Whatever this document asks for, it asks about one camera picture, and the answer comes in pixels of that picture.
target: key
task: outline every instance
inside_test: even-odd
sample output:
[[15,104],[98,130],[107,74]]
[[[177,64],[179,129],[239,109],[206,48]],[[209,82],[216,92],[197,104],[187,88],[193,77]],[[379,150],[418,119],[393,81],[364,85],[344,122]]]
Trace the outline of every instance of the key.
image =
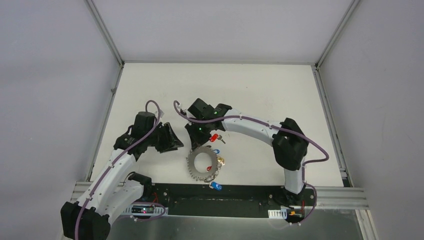
[[221,141],[221,142],[223,142],[224,144],[226,144],[225,143],[225,141],[223,140],[223,136],[221,136],[221,135],[218,135],[218,138],[217,138],[219,141]]

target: red object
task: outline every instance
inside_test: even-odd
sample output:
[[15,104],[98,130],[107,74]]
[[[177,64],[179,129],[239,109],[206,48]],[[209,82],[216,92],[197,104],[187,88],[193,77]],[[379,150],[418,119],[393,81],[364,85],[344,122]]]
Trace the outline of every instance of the red object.
[[211,136],[210,138],[209,138],[209,140],[210,140],[210,142],[211,143],[213,143],[213,142],[215,142],[215,140],[218,138],[218,134],[217,133],[215,133],[213,136]]

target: white wall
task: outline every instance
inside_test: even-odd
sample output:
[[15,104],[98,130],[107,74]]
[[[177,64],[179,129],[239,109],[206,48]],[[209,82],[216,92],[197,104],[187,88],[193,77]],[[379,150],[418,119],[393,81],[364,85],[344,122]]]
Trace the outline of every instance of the white wall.
[[118,64],[83,0],[0,2],[0,239],[55,239]]
[[343,153],[380,239],[419,239],[424,198],[424,1],[364,0],[324,62]]
[[351,0],[95,0],[125,61],[315,63]]

